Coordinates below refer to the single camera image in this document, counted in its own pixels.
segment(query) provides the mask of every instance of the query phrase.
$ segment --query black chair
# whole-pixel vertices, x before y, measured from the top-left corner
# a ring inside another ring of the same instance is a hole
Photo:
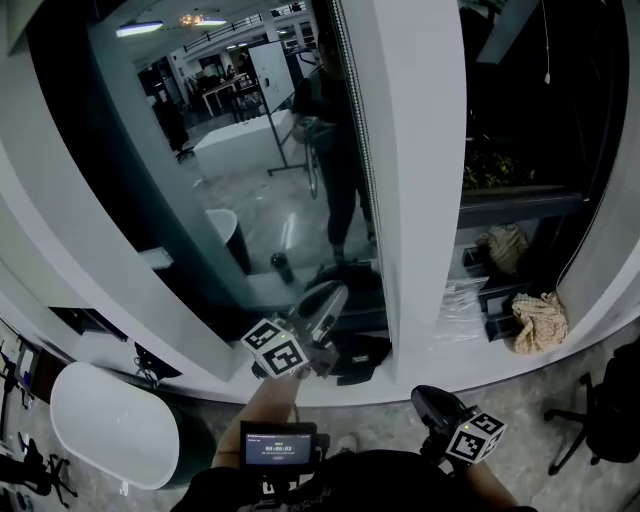
[[[48,496],[51,488],[56,490],[60,503],[65,508],[69,505],[62,499],[61,488],[67,490],[74,498],[78,493],[65,484],[60,478],[63,466],[68,466],[69,461],[57,455],[49,455],[47,465],[44,465],[44,457],[38,452],[33,439],[27,445],[27,454],[24,461],[19,462],[6,455],[0,455],[0,480],[10,484],[24,485],[40,496]]]
[[[178,107],[172,101],[158,101],[153,106],[153,111],[169,141],[169,146],[177,152],[175,156],[178,162],[187,155],[194,156],[192,147],[184,147],[189,142],[189,134],[184,127],[184,118]]]
[[[640,437],[633,432],[633,425],[637,418],[639,342],[636,340],[614,352],[601,384],[594,387],[588,373],[580,378],[580,384],[587,387],[586,414],[559,409],[544,413],[545,421],[557,416],[583,425],[560,463],[549,467],[549,475],[557,475],[585,439],[593,452],[592,466],[600,460],[629,463],[638,457]]]
[[[244,87],[239,91],[229,93],[226,99],[229,101],[230,110],[236,123],[260,116],[260,106],[262,105],[260,86],[250,85]]]

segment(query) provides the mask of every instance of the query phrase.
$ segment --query camera device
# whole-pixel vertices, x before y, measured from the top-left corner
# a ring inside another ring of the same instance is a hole
[[[264,494],[279,494],[316,471],[327,455],[330,438],[315,423],[274,425],[240,423],[240,469],[262,484]]]
[[[446,459],[454,471],[487,457],[506,429],[477,406],[467,407],[454,394],[433,386],[414,388],[411,403],[429,429],[420,454],[435,465]]]

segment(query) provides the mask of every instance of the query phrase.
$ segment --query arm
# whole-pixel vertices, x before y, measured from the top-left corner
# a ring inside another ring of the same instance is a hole
[[[222,435],[212,467],[240,467],[240,422],[262,421],[286,423],[296,401],[300,379],[281,377],[265,379]]]
[[[505,510],[518,506],[513,495],[500,483],[484,462],[469,466],[460,482],[481,510]]]

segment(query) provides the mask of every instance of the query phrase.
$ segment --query white counter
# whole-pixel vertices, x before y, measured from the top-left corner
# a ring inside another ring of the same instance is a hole
[[[283,141],[293,127],[293,114],[281,110],[275,112],[272,119],[278,137]],[[285,142],[283,150],[288,159],[296,146],[293,137]],[[193,150],[207,177],[256,169],[266,171],[283,165],[266,115],[213,130]]]

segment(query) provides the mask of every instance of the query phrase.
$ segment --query crumpled cloth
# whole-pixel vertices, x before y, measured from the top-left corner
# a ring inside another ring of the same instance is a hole
[[[518,354],[535,354],[560,345],[569,328],[564,308],[556,292],[543,293],[540,299],[519,293],[511,303],[513,315],[522,324],[514,350]]]
[[[476,245],[488,247],[493,264],[507,275],[517,273],[518,264],[529,249],[529,242],[517,224],[493,226],[488,233],[478,237]]]

